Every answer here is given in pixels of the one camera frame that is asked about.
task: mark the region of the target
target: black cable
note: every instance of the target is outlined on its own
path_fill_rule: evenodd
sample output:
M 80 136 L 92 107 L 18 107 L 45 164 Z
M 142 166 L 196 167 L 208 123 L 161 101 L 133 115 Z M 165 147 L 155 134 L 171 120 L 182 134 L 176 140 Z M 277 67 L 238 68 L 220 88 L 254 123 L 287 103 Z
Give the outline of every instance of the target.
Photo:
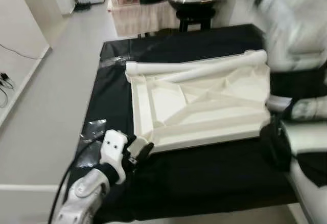
M 0 85 L 3 86 L 4 88 L 8 88 L 8 89 L 14 89 L 14 85 L 11 84 L 8 81 L 5 81 L 3 79 L 0 79 Z
M 318 169 L 318 168 L 312 166 L 310 163 L 308 163 L 308 162 L 306 162 L 306 161 L 304 161 L 304 160 L 299 159 L 299 158 L 298 158 L 296 155 L 294 155 L 293 153 L 291 153 L 291 156 L 292 156 L 294 159 L 296 159 L 299 163 L 302 163 L 303 165 L 307 166 L 308 168 L 310 168 L 310 169 L 316 171 L 316 173 L 321 174 L 321 176 L 326 176 L 326 172 L 324 172 L 323 170 L 320 170 L 320 169 Z
M 2 92 L 2 93 L 4 93 L 5 94 L 5 101 L 3 102 L 3 104 L 2 105 L 0 105 L 0 108 L 4 108 L 4 107 L 6 107 L 6 105 L 8 104 L 8 95 L 7 95 L 7 93 L 2 89 L 2 88 L 0 88 L 0 91 Z
M 59 198 L 59 194 L 61 192 L 61 188 L 66 180 L 66 177 L 67 175 L 69 174 L 69 172 L 71 171 L 71 169 L 74 167 L 75 163 L 77 162 L 77 160 L 79 159 L 79 157 L 83 154 L 83 152 L 89 147 L 91 146 L 94 142 L 96 142 L 97 139 L 93 139 L 90 143 L 88 143 L 87 145 L 85 145 L 77 154 L 76 156 L 74 157 L 74 159 L 72 160 L 72 162 L 69 164 L 69 166 L 67 167 L 66 171 L 65 171 L 65 174 L 63 175 L 61 181 L 60 181 L 60 184 L 59 184 L 59 187 L 58 187 L 58 190 L 56 192 L 56 196 L 55 196 L 55 199 L 53 200 L 53 203 L 52 203 L 52 207 L 51 207 L 51 211 L 50 211 L 50 215 L 49 215 L 49 218 L 48 218 L 48 224 L 51 224 L 52 222 L 52 218 L 53 218 L 53 215 L 55 213 L 55 209 L 56 209 L 56 205 L 57 205 L 57 201 L 58 201 L 58 198 Z
M 5 80 L 8 84 L 10 84 L 12 87 L 13 87 L 13 89 L 15 89 L 15 86 L 16 86 L 16 84 L 15 84 L 15 82 L 11 79 L 11 78 L 8 78 L 7 80 Z
M 24 57 L 24 58 L 28 58 L 28 59 L 42 59 L 42 58 L 31 57 L 31 56 L 27 56 L 25 54 L 21 54 L 20 52 L 14 50 L 14 49 L 10 49 L 10 48 L 2 45 L 1 43 L 0 43 L 0 46 L 3 47 L 4 49 L 8 50 L 8 51 L 11 51 L 11 52 L 14 52 L 14 53 L 18 54 L 19 56 Z

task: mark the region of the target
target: power cord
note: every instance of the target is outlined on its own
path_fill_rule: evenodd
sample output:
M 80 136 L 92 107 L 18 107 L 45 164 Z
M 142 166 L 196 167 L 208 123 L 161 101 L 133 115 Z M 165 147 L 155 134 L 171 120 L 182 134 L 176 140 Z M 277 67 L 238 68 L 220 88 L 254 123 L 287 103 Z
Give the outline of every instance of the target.
M 0 43 L 0 46 L 1 46 L 2 48 L 4 48 L 4 49 L 10 51 L 10 52 L 14 52 L 14 53 L 18 54 L 19 56 L 24 57 L 24 58 L 28 58 L 28 59 L 42 59 L 42 58 L 39 58 L 39 57 L 37 58 L 37 57 L 31 57 L 31 56 L 27 56 L 27 55 L 25 55 L 25 54 L 21 54 L 21 53 L 18 52 L 17 50 L 14 50 L 14 49 L 8 48 L 8 47 L 4 46 L 4 45 L 1 44 L 1 43 Z
M 72 160 L 72 162 L 69 164 L 69 166 L 67 167 L 66 171 L 65 171 L 65 174 L 63 175 L 61 181 L 60 181 L 60 184 L 59 184 L 59 187 L 58 187 L 58 190 L 56 192 L 56 196 L 55 196 L 55 199 L 53 200 L 53 203 L 52 203 L 52 207 L 51 207 L 51 211 L 50 211 L 50 215 L 49 215 L 49 218 L 48 218 L 48 224 L 51 224 L 52 223 L 52 219 L 53 219 L 53 215 L 55 213 L 55 209 L 56 209 L 56 206 L 57 206 L 57 202 L 58 202 L 58 198 L 59 198 L 59 195 L 60 195 L 60 192 L 61 192 L 61 188 L 67 178 L 67 175 L 69 174 L 69 172 L 71 171 L 71 169 L 74 167 L 74 165 L 76 164 L 77 160 L 79 159 L 79 157 L 83 154 L 83 152 L 88 148 L 90 147 L 94 142 L 96 142 L 97 139 L 93 139 L 90 143 L 88 143 L 87 145 L 85 145 L 77 154 L 76 156 L 74 157 L 74 159 Z
M 8 89 L 14 89 L 15 83 L 14 81 L 7 75 L 7 73 L 0 73 L 0 85 L 8 88 Z
M 7 93 L 2 88 L 0 88 L 0 91 L 5 95 L 5 101 L 3 102 L 3 104 L 0 105 L 0 108 L 4 108 L 8 104 L 9 99 Z

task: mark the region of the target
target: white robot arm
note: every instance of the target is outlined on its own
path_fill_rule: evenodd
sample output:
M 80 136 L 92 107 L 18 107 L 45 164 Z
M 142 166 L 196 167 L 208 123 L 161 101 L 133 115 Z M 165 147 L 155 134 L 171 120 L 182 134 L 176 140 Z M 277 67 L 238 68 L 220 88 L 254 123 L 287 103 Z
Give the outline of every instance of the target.
M 268 24 L 271 95 L 267 107 L 280 119 L 271 126 L 277 126 L 277 136 L 268 140 L 275 140 L 274 153 L 286 152 L 287 143 L 285 171 L 303 212 L 309 223 L 325 224 L 327 185 L 314 184 L 302 171 L 297 155 L 327 153 L 327 0 L 253 0 L 253 4 Z M 262 130 L 262 140 L 271 133 L 267 128 Z M 326 172 L 319 173 L 327 180 Z
M 133 170 L 152 148 L 153 143 L 141 137 L 132 138 L 128 145 L 126 135 L 108 130 L 101 146 L 99 165 L 73 183 L 54 224 L 92 224 L 93 216 L 109 193 L 110 186 L 124 182 L 125 171 Z

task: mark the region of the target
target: black stool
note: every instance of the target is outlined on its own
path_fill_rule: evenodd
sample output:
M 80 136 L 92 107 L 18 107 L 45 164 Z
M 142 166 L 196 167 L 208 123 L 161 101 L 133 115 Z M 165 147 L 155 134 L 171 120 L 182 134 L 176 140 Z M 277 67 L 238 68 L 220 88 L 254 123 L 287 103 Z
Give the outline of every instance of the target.
M 201 24 L 201 30 L 209 30 L 211 19 L 215 16 L 213 8 L 199 11 L 177 11 L 176 17 L 180 20 L 179 31 L 188 31 L 189 25 Z

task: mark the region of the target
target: plastic bag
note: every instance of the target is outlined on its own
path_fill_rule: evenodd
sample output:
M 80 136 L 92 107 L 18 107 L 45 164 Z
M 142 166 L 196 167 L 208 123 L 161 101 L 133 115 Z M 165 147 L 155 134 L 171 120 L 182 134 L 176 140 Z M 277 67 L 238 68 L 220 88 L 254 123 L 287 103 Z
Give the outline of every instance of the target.
M 105 132 L 106 123 L 107 121 L 105 119 L 88 122 L 83 133 L 80 134 L 77 151 L 81 150 L 88 143 L 100 138 Z M 101 141 L 95 141 L 90 145 L 78 159 L 76 167 L 84 168 L 96 165 L 100 159 L 101 145 Z
M 105 60 L 100 62 L 99 69 L 104 68 L 104 67 L 108 67 L 108 66 L 111 66 L 111 65 L 125 65 L 126 61 L 129 61 L 131 59 L 132 58 L 129 55 L 118 56 L 118 57 L 112 57 L 112 58 L 109 58 L 109 59 L 105 59 Z

